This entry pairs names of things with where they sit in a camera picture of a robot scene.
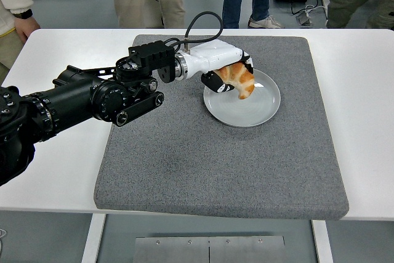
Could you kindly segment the person's hand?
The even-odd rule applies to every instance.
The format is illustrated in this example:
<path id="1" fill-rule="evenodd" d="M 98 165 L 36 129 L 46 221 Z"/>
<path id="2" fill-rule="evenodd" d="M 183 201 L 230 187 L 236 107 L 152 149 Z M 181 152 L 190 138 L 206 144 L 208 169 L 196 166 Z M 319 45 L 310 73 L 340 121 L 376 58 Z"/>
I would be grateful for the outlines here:
<path id="1" fill-rule="evenodd" d="M 14 23 L 18 37 L 20 38 L 22 43 L 26 43 L 27 39 L 32 34 L 32 32 L 41 28 L 41 26 L 35 20 L 34 17 L 29 17 L 26 19 L 15 18 Z"/>

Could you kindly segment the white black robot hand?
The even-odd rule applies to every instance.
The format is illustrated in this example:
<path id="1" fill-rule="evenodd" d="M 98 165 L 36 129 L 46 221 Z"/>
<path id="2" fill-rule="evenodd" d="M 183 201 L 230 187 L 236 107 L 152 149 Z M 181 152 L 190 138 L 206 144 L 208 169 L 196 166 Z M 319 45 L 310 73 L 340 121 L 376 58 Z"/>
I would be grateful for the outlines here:
<path id="1" fill-rule="evenodd" d="M 201 81 L 216 93 L 238 91 L 239 99 L 248 98 L 254 90 L 254 67 L 251 56 L 227 42 L 213 40 L 178 54 L 180 79 L 201 73 Z"/>

